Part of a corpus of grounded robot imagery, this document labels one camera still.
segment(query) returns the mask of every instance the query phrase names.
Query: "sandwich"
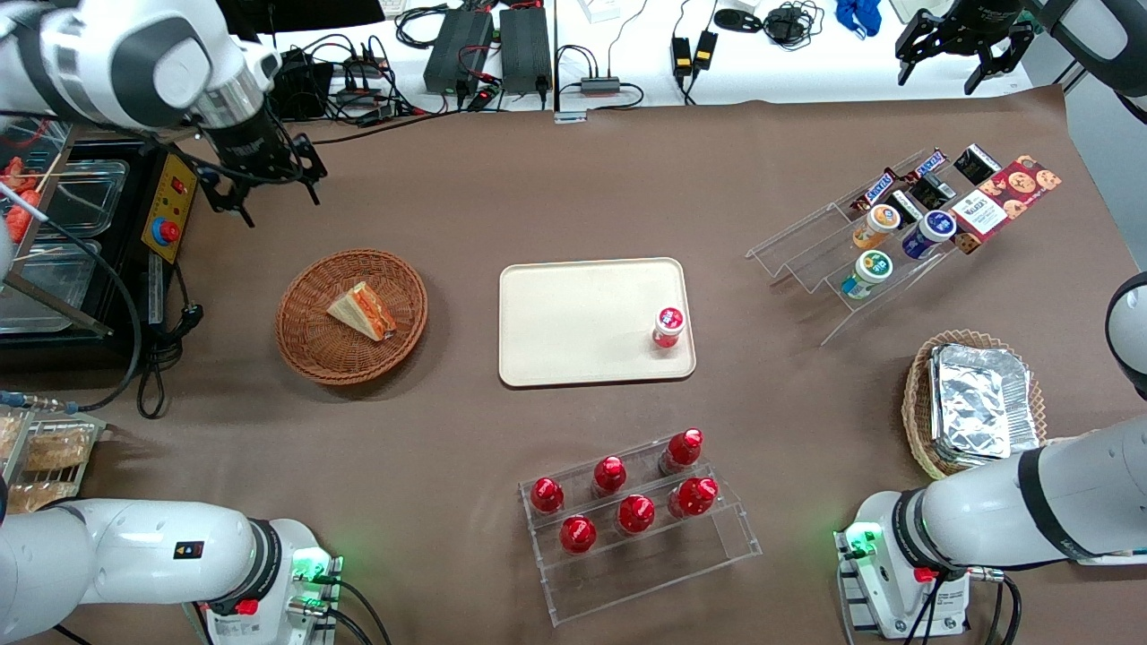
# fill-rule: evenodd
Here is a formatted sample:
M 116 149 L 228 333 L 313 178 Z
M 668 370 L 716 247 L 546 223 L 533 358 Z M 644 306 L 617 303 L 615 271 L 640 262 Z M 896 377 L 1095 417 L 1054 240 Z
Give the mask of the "sandwich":
M 366 282 L 354 285 L 327 308 L 327 313 L 372 341 L 389 339 L 398 329 L 387 303 Z

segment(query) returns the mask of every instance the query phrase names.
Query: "brown table surface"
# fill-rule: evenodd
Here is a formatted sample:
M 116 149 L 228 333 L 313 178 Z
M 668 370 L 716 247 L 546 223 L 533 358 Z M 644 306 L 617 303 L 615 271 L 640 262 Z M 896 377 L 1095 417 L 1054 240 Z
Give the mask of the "brown table surface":
M 1001 161 L 1031 154 L 1063 187 L 818 348 L 838 320 L 833 296 L 770 286 L 744 252 L 889 163 L 972 142 Z M 843 643 L 830 531 L 869 494 L 927 483 L 899 404 L 910 357 L 944 329 L 986 332 L 1021 352 L 1052 436 L 1144 410 L 1103 340 L 1108 298 L 1134 265 L 1068 138 L 1058 88 L 594 112 L 568 126 L 548 114 L 467 115 L 320 151 L 330 170 L 320 208 L 301 186 L 259 188 L 247 230 L 198 200 L 182 265 L 206 317 L 166 374 L 174 401 L 161 421 L 136 417 L 133 396 L 104 410 L 118 429 L 83 492 L 298 519 L 346 555 L 348 580 L 395 645 Z M 275 308 L 303 267 L 354 247 L 418 269 L 429 324 L 392 375 L 328 389 L 280 359 Z M 689 379 L 502 386 L 505 266 L 648 256 L 685 266 L 699 356 Z M 60 391 L 53 380 L 9 387 Z M 764 555 L 553 629 L 515 484 L 690 425 L 708 432 L 707 454 L 743 499 Z M 1066 564 L 1017 574 L 1019 642 L 1142 643 L 1142 575 Z M 973 593 L 973 630 L 946 642 L 982 642 L 992 592 Z M 67 624 L 96 645 L 194 643 L 177 607 L 81 607 Z

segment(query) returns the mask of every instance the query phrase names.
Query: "wicker basket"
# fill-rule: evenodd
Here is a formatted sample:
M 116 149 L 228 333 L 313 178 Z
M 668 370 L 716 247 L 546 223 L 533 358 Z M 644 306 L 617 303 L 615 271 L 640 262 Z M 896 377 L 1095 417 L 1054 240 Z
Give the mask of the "wicker basket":
M 330 303 L 366 281 L 395 317 L 398 331 L 372 341 L 327 313 Z M 376 379 L 398 365 L 427 322 L 427 292 L 419 274 L 398 257 L 351 249 L 307 266 L 287 288 L 275 317 L 283 360 L 317 383 L 349 386 Z
M 912 446 L 912 456 L 920 463 L 934 480 L 943 479 L 947 475 L 967 468 L 941 460 L 931 444 L 931 375 L 928 370 L 928 362 L 931 359 L 933 348 L 947 343 L 958 343 L 977 349 L 1006 349 L 1012 353 L 1007 344 L 998 341 L 988 334 L 961 329 L 959 332 L 944 332 L 931 337 L 924 343 L 908 368 L 908 380 L 904 386 L 904 405 L 900 413 L 904 417 L 904 429 L 908 435 L 908 445 Z M 1015 357 L 1023 360 L 1019 353 Z M 1036 421 L 1036 435 L 1043 445 L 1047 441 L 1047 419 L 1044 414 L 1044 394 L 1039 389 L 1039 383 L 1035 376 L 1028 390 L 1028 403 L 1031 406 L 1031 418 Z

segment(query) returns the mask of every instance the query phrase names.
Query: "acrylic display rack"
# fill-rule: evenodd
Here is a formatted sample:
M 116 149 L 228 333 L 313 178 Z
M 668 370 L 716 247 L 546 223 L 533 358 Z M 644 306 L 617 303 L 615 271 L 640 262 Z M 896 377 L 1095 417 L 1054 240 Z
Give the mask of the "acrylic display rack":
M 665 437 L 616 453 L 625 463 L 626 481 L 609 497 L 599 499 L 591 492 L 598 460 L 546 475 L 565 494 L 564 507 L 552 515 L 539 513 L 530 504 L 536 480 L 518 484 L 554 627 L 760 555 L 760 544 L 741 500 L 707 460 L 684 473 L 662 475 L 657 461 L 668 444 Z M 678 520 L 669 513 L 669 494 L 688 477 L 717 480 L 720 495 L 703 515 Z M 625 537 L 614 529 L 614 518 L 622 499 L 634 494 L 654 502 L 655 519 L 643 533 Z M 585 515 L 598 529 L 593 547 L 579 555 L 567 553 L 559 542 L 562 522 L 571 515 Z
M 904 176 L 931 155 L 930 150 L 921 150 L 892 166 L 892 170 L 896 174 Z M 955 191 L 955 199 L 945 203 L 945 209 L 975 188 L 951 162 L 937 169 L 935 174 Z M 818 289 L 827 289 L 836 294 L 844 305 L 844 318 L 821 341 L 821 347 L 851 324 L 908 290 L 955 250 L 952 242 L 943 242 L 933 247 L 930 254 L 926 255 L 923 259 L 913 259 L 904 254 L 904 248 L 900 246 L 904 238 L 911 232 L 911 227 L 906 226 L 889 235 L 876 247 L 877 250 L 884 251 L 892 259 L 891 277 L 874 287 L 872 294 L 864 300 L 853 300 L 844 295 L 841 292 L 841 282 L 852 273 L 857 257 L 864 252 L 852 242 L 852 232 L 861 225 L 865 213 L 852 209 L 850 204 L 871 188 L 877 179 L 879 177 L 874 177 L 863 186 L 845 193 L 842 197 L 829 202 L 825 208 L 810 213 L 785 231 L 757 244 L 744 255 L 746 258 L 755 258 L 759 262 L 773 278 L 791 274 L 810 294 Z M 904 188 L 904 184 L 896 182 L 892 188 Z M 928 212 L 929 209 L 915 202 L 913 197 L 910 199 L 921 212 Z

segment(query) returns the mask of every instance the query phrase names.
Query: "control box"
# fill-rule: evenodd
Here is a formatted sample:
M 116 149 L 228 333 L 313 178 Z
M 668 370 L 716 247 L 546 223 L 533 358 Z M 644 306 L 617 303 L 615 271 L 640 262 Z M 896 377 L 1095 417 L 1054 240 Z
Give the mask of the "control box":
M 467 68 L 482 71 L 490 49 L 466 49 L 467 46 L 490 47 L 493 41 L 494 23 L 485 11 L 451 9 L 442 21 L 438 38 L 435 39 L 430 60 L 427 61 L 422 80 L 431 94 L 458 94 L 473 96 L 478 91 L 478 79 L 467 72 Z
M 546 10 L 540 7 L 502 9 L 498 20 L 502 90 L 510 94 L 531 94 L 553 87 Z

